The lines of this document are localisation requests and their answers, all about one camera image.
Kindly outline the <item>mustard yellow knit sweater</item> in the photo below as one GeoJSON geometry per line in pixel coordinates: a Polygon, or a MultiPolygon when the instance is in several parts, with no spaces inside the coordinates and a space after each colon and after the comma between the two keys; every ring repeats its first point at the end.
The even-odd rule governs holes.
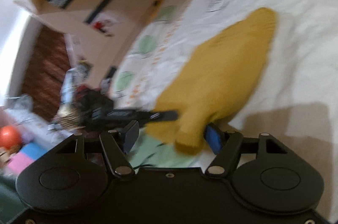
{"type": "Polygon", "coordinates": [[[170,122],[146,124],[148,135],[195,155],[209,123],[238,112],[261,77],[274,38],[277,13],[259,8],[197,46],[156,100],[155,111],[178,113],[170,122]]]}

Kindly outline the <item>white leaf-print duvet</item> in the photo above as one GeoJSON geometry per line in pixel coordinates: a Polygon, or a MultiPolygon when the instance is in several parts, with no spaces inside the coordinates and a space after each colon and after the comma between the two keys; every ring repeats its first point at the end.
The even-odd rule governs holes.
{"type": "Polygon", "coordinates": [[[109,94],[179,114],[142,129],[132,166],[206,167],[208,122],[267,132],[321,173],[318,210],[337,220],[337,0],[164,0],[109,94]]]}

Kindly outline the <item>orange ball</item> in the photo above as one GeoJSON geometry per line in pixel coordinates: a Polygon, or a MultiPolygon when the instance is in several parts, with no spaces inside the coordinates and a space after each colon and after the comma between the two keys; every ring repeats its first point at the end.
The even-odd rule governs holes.
{"type": "Polygon", "coordinates": [[[5,126],[1,128],[0,145],[1,147],[11,149],[13,146],[21,145],[21,135],[15,126],[5,126]]]}

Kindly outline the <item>light wooden bed frame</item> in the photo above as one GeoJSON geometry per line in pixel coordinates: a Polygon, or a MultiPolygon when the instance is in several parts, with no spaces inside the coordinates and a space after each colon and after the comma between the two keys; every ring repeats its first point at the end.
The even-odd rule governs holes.
{"type": "Polygon", "coordinates": [[[105,74],[117,68],[140,32],[154,20],[163,0],[111,0],[89,23],[102,44],[92,39],[85,42],[79,35],[64,35],[72,67],[81,63],[89,68],[85,83],[98,87],[105,74]]]}

